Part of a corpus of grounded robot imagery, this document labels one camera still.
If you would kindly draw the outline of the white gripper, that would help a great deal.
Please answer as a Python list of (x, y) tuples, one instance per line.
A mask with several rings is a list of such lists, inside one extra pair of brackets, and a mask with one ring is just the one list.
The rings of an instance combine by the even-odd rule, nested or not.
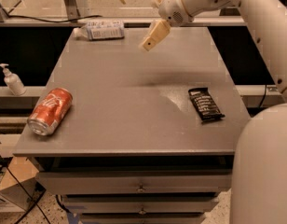
[(145, 51), (160, 43), (170, 33), (171, 26), (182, 26), (193, 20), (185, 10), (182, 0), (151, 0), (151, 7), (158, 8), (163, 20), (151, 22), (147, 35), (139, 45), (139, 48)]

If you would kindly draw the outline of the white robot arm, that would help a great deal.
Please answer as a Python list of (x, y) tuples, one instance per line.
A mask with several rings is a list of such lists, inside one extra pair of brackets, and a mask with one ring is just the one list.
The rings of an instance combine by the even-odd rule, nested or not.
[(233, 163), (230, 224), (287, 224), (287, 7), (279, 0), (152, 0), (160, 19), (142, 48), (152, 49), (172, 27), (201, 12), (235, 6), (282, 98), (251, 118), (239, 136)]

